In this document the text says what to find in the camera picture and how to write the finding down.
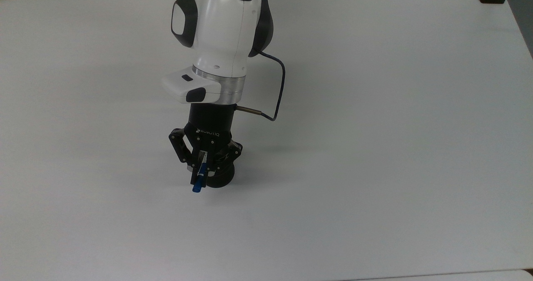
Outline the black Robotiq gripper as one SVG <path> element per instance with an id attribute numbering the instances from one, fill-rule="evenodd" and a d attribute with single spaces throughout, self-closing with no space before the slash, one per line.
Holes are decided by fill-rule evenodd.
<path id="1" fill-rule="evenodd" d="M 234 172 L 234 161 L 243 146 L 232 141 L 232 120 L 236 104 L 192 103 L 188 124 L 174 129 L 169 140 L 181 163 L 192 167 L 191 184 L 200 186 L 198 173 L 206 153 L 208 177 Z"/>

